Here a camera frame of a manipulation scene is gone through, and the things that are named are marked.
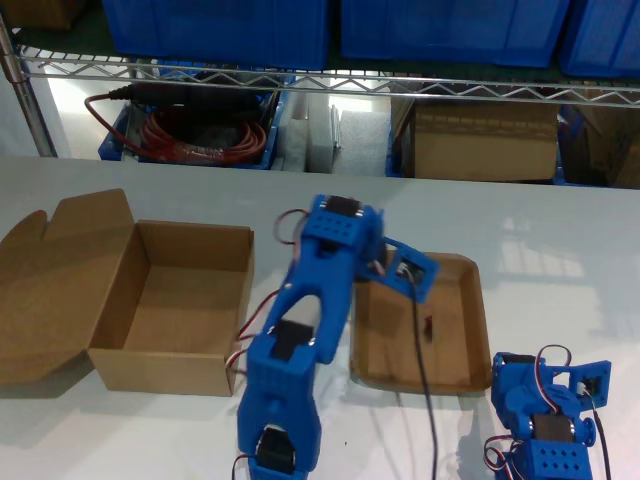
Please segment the brown cardboard box on shelf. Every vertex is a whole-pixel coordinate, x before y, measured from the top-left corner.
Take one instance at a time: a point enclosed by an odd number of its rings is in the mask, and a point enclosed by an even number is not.
[[[554,176],[558,108],[438,103],[415,107],[415,176],[512,182]]]
[[[461,255],[427,255],[440,264],[426,303],[418,305],[431,391],[484,391],[491,386],[491,356],[478,267]],[[372,387],[421,392],[411,302],[377,283],[359,284],[354,318],[354,375]]]
[[[122,190],[65,199],[0,243],[0,385],[88,354],[110,390],[230,395],[252,280],[248,228],[135,223]]]
[[[87,0],[0,0],[10,28],[71,30]]]

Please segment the blue robotic arm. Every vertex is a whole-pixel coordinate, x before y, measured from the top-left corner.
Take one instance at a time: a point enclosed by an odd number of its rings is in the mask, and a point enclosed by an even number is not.
[[[535,380],[535,357],[498,353],[493,360],[491,402],[503,426],[511,430],[514,446],[502,455],[509,468],[496,470],[497,480],[591,480],[588,447],[596,441],[596,426],[582,412],[607,404],[611,362],[579,366],[547,366],[540,361],[544,392],[559,407],[555,412],[542,397]],[[554,378],[569,374],[569,385]],[[586,388],[583,394],[579,386]]]
[[[301,233],[299,258],[248,350],[238,443],[250,456],[252,480],[304,480],[315,468],[321,436],[313,399],[315,367],[335,357],[354,281],[376,281],[410,297],[411,277],[418,302],[426,299],[438,265],[383,232],[383,215],[372,207],[336,196],[314,200]],[[381,275],[374,265],[385,258],[387,245],[395,247],[396,254]],[[308,295],[320,300],[316,331],[284,318]]]

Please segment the shelf post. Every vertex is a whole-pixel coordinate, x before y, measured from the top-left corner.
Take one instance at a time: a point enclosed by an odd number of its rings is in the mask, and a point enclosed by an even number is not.
[[[16,52],[11,40],[11,32],[0,11],[0,64],[7,78],[13,86],[20,108],[27,121],[29,131],[41,157],[57,157],[56,147],[40,110],[40,104],[29,80],[29,68]]]

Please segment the cardboard tray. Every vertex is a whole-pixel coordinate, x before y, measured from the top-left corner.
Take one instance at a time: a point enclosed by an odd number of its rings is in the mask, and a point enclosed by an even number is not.
[[[0,243],[0,385],[89,357],[110,390],[230,395],[252,281],[248,228],[135,223],[122,190],[65,199]]]
[[[431,391],[484,391],[491,386],[491,355],[478,267],[460,255],[427,255],[441,268],[427,302],[418,306]],[[380,284],[359,284],[354,317],[352,373],[372,387],[421,392],[411,302]]]

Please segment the white foam block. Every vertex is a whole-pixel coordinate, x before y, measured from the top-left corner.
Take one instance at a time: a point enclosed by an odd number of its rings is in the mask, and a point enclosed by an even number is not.
[[[284,157],[284,148],[287,144],[287,135],[289,134],[289,122],[293,120],[307,119],[307,94],[300,92],[289,92],[286,94],[284,107],[280,123],[278,125],[278,143],[276,146],[276,155]]]
[[[286,172],[304,172],[307,165],[307,142],[309,140],[309,124],[306,120],[291,120],[289,133],[284,149]]]
[[[333,173],[384,177],[390,128],[389,113],[342,112]]]
[[[310,149],[307,169],[315,173],[331,173],[333,167],[333,133],[329,97],[309,94]]]

